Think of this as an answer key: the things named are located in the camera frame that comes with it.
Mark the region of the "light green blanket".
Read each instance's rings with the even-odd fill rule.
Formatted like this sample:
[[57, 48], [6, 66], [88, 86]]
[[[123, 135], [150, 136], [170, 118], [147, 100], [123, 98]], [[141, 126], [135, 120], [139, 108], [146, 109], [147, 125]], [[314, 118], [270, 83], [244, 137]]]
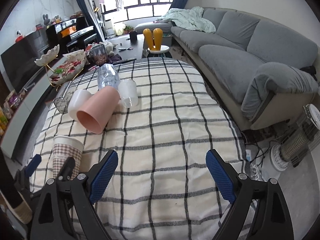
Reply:
[[171, 8], [168, 12], [157, 18], [158, 22], [173, 22], [177, 27], [185, 30], [215, 33], [215, 25], [208, 19], [203, 18], [204, 8], [193, 7], [191, 9]]

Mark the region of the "smoky square glass cup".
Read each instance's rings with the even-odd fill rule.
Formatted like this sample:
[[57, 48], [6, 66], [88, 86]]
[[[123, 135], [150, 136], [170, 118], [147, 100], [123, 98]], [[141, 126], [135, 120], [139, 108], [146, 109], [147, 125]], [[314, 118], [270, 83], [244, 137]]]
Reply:
[[68, 105], [76, 91], [76, 85], [73, 82], [64, 83], [58, 90], [57, 96], [53, 103], [59, 113], [65, 114], [68, 112]]

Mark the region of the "grey tv cabinet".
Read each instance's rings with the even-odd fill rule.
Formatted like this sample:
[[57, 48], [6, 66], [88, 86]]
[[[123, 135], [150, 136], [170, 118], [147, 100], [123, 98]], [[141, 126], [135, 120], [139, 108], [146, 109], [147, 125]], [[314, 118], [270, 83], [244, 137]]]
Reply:
[[14, 116], [10, 119], [7, 129], [1, 139], [1, 150], [3, 154], [12, 159], [14, 150], [18, 144], [20, 134], [27, 127], [27, 122], [31, 120], [31, 115], [36, 111], [41, 102], [53, 86], [49, 82], [52, 71], [48, 70], [48, 74], [44, 71], [42, 77], [36, 78], [35, 85], [29, 90], [19, 107], [16, 109]]

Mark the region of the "black television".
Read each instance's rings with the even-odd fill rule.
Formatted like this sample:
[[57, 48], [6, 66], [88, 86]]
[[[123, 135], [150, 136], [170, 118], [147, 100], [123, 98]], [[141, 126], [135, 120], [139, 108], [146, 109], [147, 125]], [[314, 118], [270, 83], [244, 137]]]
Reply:
[[1, 54], [5, 71], [16, 92], [20, 92], [40, 70], [35, 60], [48, 49], [46, 30], [42, 28], [25, 36]]

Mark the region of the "clear jar of nuts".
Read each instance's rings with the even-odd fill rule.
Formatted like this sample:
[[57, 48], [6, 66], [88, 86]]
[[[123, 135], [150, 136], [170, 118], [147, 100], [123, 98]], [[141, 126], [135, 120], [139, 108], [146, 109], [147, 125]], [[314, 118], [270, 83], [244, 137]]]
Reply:
[[93, 61], [97, 66], [102, 66], [107, 62], [107, 54], [104, 44], [98, 44], [91, 49]]

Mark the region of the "black coffee table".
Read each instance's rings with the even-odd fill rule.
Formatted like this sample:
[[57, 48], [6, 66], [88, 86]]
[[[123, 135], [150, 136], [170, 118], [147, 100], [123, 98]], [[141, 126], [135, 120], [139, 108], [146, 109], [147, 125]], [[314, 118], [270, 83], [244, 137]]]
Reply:
[[[143, 34], [137, 35], [136, 41], [131, 41], [129, 34], [118, 36], [110, 39], [113, 44], [116, 44], [114, 48], [115, 54], [119, 54], [123, 60], [126, 59], [141, 59], [143, 53], [143, 45], [144, 45], [144, 36]], [[57, 95], [58, 87], [50, 86], [45, 93], [45, 103], [47, 106], [53, 102], [54, 98]]]

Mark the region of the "electric space heater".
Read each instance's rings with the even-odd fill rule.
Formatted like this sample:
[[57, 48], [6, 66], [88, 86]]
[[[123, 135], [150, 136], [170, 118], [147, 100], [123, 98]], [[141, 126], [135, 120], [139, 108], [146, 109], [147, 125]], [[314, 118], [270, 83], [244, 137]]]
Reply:
[[319, 141], [319, 110], [313, 104], [303, 107], [303, 121], [280, 144], [272, 147], [270, 160], [278, 172], [283, 172], [289, 165], [294, 167], [310, 152], [310, 145]]

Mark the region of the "white plastic cup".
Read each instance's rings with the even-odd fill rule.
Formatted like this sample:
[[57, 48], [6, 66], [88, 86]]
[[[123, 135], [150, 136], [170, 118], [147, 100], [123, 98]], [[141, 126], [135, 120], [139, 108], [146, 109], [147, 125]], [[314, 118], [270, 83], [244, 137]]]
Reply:
[[74, 92], [68, 105], [68, 114], [73, 120], [78, 121], [78, 118], [76, 115], [78, 110], [91, 97], [92, 97], [92, 94], [89, 91], [84, 89], [76, 90]]

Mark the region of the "blue left curtain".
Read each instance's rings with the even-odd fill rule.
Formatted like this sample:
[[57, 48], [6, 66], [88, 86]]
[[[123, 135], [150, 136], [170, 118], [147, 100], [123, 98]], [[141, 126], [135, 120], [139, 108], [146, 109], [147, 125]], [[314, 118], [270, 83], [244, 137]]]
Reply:
[[91, 0], [76, 0], [76, 2], [79, 8], [81, 9], [87, 23], [93, 26], [93, 29], [97, 34], [97, 41], [104, 42], [105, 41], [104, 34], [95, 16]]

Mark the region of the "checkered paper cup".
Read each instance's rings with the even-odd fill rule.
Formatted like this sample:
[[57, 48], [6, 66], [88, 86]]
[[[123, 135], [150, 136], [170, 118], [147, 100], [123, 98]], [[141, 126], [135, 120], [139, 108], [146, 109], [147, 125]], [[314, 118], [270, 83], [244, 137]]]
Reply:
[[74, 179], [79, 174], [83, 150], [84, 145], [79, 140], [64, 135], [55, 136], [52, 150], [53, 177], [57, 177], [67, 158], [72, 157], [75, 160], [75, 168], [71, 179]]

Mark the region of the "white tiered snack bowl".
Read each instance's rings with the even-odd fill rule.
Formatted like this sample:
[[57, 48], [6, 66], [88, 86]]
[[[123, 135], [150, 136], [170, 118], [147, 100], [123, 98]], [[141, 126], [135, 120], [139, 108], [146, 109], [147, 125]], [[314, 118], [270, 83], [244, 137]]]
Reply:
[[49, 83], [53, 87], [59, 87], [68, 81], [73, 81], [84, 69], [87, 62], [84, 50], [77, 50], [63, 54], [63, 59], [65, 60], [53, 69], [49, 66], [49, 63], [57, 58], [59, 52], [60, 45], [58, 44], [34, 61], [37, 66], [45, 68]]

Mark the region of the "translucent white cup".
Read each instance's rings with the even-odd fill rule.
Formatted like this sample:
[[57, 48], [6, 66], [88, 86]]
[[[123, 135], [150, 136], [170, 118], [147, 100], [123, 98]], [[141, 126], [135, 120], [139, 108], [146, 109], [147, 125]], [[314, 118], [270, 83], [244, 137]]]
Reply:
[[131, 79], [121, 80], [118, 85], [118, 92], [124, 107], [131, 108], [138, 105], [137, 86]]

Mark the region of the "plaid tablecloth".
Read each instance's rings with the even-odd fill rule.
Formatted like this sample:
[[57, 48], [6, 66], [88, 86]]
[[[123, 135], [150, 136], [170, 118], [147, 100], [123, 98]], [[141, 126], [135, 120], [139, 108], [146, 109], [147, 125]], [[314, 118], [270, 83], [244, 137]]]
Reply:
[[108, 150], [119, 156], [94, 206], [113, 239], [212, 239], [230, 204], [215, 186], [205, 156], [213, 148], [238, 172], [248, 172], [240, 130], [185, 62], [154, 57], [117, 71], [121, 79], [135, 81], [138, 105], [118, 105], [101, 134], [52, 106], [34, 146], [42, 161], [31, 176], [31, 190], [52, 178], [53, 140], [66, 135], [84, 144], [82, 171]]

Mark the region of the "black piano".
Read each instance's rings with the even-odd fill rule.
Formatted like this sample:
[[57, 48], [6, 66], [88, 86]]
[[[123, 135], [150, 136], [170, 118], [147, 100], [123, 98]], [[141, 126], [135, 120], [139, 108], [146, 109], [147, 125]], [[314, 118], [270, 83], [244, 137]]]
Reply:
[[46, 29], [49, 45], [60, 45], [59, 54], [67, 54], [67, 44], [82, 35], [96, 34], [92, 25], [88, 25], [84, 16], [56, 23]]

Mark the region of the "black mug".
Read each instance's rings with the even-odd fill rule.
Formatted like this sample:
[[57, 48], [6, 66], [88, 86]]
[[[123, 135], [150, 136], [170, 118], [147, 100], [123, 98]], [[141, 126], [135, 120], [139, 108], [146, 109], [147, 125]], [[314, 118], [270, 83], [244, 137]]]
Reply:
[[129, 32], [129, 36], [130, 36], [130, 41], [131, 42], [136, 42], [137, 41], [137, 32], [136, 31]]

